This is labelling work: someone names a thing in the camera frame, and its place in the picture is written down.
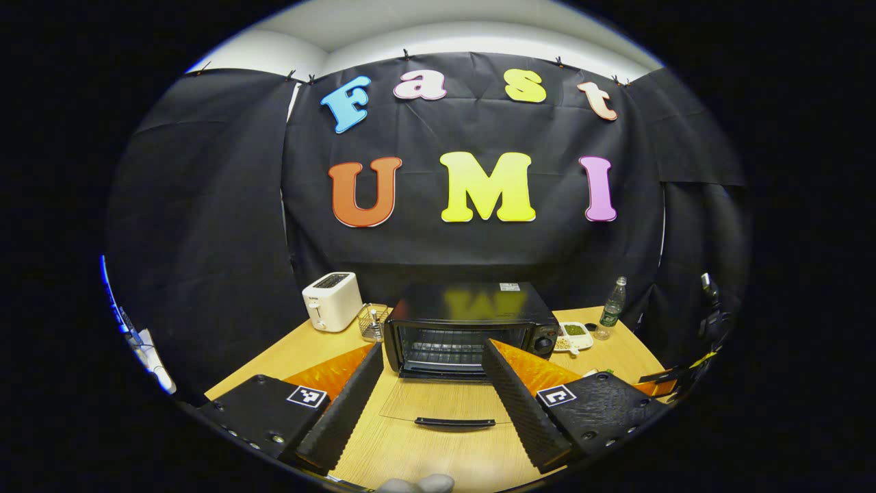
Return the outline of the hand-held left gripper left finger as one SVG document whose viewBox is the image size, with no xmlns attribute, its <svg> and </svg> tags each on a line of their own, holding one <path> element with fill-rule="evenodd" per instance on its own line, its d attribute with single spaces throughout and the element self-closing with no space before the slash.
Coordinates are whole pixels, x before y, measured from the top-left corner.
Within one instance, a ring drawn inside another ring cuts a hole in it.
<svg viewBox="0 0 876 493">
<path fill-rule="evenodd" d="M 381 377 L 382 352 L 371 343 L 285 380 L 253 375 L 198 412 L 263 455 L 325 475 L 340 462 Z"/>
</svg>

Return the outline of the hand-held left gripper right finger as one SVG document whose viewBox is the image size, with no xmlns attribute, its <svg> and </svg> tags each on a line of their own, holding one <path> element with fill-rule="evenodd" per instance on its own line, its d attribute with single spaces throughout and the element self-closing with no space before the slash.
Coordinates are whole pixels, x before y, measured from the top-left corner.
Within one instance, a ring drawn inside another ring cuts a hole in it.
<svg viewBox="0 0 876 493">
<path fill-rule="evenodd" d="M 670 410 L 611 372 L 582 377 L 497 340 L 485 343 L 482 368 L 541 473 L 604 455 Z"/>
</svg>

